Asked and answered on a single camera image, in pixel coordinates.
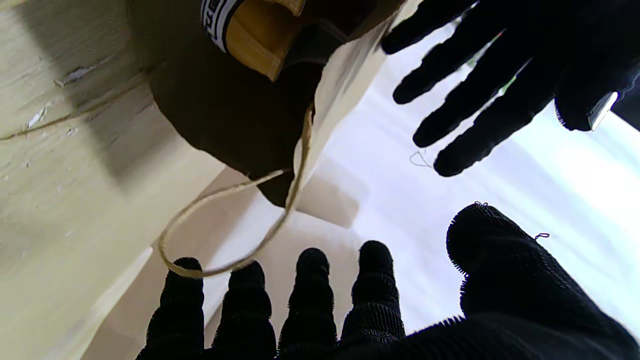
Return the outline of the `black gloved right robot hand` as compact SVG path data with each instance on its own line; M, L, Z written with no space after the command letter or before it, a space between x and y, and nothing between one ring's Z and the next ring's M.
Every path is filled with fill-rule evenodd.
M203 281L169 272L139 360L637 360L639 344L537 239L487 203L460 210L446 233L463 275L462 317L406 335L393 257L379 241L359 249L352 310L338 336L330 264L307 248L295 265L279 339L265 273L233 271L221 321L204 347Z

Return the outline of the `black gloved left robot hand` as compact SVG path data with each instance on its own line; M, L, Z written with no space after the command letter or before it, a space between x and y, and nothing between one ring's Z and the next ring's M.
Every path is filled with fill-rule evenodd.
M550 102L569 131L592 132L639 78L637 0L423 0L381 40L396 54L461 18L393 91L409 104L481 54L413 135L427 148L476 116L434 160L454 177L529 125Z

